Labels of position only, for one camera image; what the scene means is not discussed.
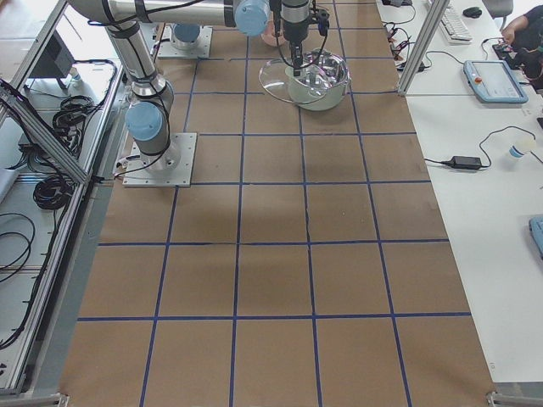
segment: keyboard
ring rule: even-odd
[[[432,5],[432,0],[427,0],[427,5]],[[473,37],[460,18],[460,14],[450,4],[445,10],[441,23],[441,31],[450,44],[469,44]]]

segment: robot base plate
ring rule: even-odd
[[[182,50],[173,47],[169,42],[163,42],[160,44],[159,59],[208,59],[210,57],[211,49],[211,34],[213,29],[211,27],[202,27],[202,31],[198,37],[198,45],[192,49]],[[167,26],[164,28],[164,38],[168,38],[171,35],[171,28]]]
[[[190,180],[193,175],[194,152],[196,150],[196,133],[174,133],[171,135],[171,142],[174,142],[181,150],[179,164],[172,170],[148,171],[138,170],[126,174],[123,179],[125,187],[190,187]],[[131,155],[139,155],[139,148],[136,143],[132,146]],[[142,168],[140,160],[133,160],[128,163],[126,171]]]

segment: person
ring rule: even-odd
[[[540,34],[543,34],[543,5],[511,21],[501,34],[516,52],[521,48],[536,49],[541,45]]]
[[[511,21],[501,34],[532,86],[543,89],[543,5]]]

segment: computer mouse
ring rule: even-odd
[[[482,13],[483,10],[481,10],[480,7],[469,7],[462,11],[462,14],[464,14],[466,17],[469,17],[470,19],[478,19]]]

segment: pink object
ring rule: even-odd
[[[274,31],[273,21],[268,21],[268,25],[266,26],[266,29],[264,30],[262,34],[260,34],[260,36],[262,37],[262,40],[264,40],[266,44],[268,44],[271,47],[276,47],[277,41],[275,39],[275,35],[273,31]],[[279,37],[279,45],[280,46],[283,45],[286,41],[287,40],[285,40],[283,37],[283,32],[281,32],[281,36]]]

